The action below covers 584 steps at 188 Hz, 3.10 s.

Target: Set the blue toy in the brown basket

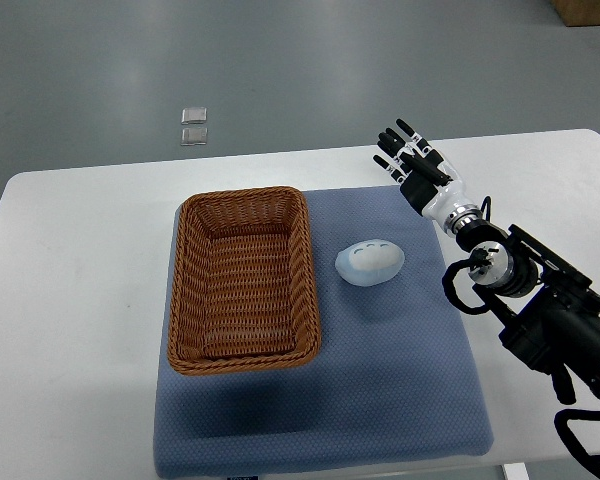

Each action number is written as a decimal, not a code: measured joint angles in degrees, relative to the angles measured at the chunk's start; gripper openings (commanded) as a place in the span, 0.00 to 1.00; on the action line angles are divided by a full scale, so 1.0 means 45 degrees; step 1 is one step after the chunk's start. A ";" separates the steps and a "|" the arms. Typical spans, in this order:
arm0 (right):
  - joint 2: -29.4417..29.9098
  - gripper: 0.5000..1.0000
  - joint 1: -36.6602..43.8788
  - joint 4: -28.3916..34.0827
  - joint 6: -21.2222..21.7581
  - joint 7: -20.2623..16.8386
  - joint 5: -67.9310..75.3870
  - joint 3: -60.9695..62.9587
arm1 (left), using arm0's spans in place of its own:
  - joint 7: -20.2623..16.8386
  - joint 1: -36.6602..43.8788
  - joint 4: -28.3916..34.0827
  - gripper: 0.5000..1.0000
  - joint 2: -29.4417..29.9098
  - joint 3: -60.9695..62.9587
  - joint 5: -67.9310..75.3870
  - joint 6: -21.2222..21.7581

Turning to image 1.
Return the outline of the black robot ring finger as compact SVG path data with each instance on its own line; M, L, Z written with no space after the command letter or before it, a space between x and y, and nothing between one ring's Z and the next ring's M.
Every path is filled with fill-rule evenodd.
M380 149L396 162L407 163L411 159L410 147L397 133L381 132L378 139Z

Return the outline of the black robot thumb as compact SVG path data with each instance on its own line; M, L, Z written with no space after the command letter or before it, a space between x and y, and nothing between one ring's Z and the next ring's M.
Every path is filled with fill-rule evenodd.
M401 153L400 160L410 173L417 173L432 185L447 185L452 181L451 176L428 163L423 157Z

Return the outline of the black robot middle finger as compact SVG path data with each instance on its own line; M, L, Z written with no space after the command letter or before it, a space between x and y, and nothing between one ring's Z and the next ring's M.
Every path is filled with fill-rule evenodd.
M412 156L417 154L417 151L391 128L386 128L384 131L384 148L391 156L398 156L400 152Z

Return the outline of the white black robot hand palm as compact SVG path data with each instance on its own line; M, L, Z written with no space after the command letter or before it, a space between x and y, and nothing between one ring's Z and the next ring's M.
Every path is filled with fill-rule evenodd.
M431 165L452 177L447 185L432 185L417 173L410 173L406 166L398 161L398 166L408 174L400 185L400 193L413 210L429 220L471 220L481 217L481 211L474 201L466 196L466 188L456 169L440 154L432 149L429 153L420 153Z

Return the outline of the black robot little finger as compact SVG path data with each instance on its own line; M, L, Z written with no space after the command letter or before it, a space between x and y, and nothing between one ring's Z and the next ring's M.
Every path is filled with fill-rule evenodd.
M396 183L403 183L407 179L408 174L405 173L399 166L390 163L379 155L374 155L373 160L384 171L386 171Z

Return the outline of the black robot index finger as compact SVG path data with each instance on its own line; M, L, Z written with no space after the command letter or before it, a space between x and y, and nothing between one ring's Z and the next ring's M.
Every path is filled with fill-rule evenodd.
M398 118L396 125L409 137L408 143L420 153L429 153L432 150L429 142L404 120Z

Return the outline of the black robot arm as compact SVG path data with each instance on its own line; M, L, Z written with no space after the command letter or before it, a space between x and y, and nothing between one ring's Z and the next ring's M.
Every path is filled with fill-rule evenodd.
M468 315L493 313L502 346L551 378L563 410L554 427L571 456L600 479L600 454L576 437L572 421L600 422L600 295L592 281L516 225L491 221L491 198L476 205L443 155L403 120L378 136L375 162L420 216L436 222L467 258L442 278L447 300Z

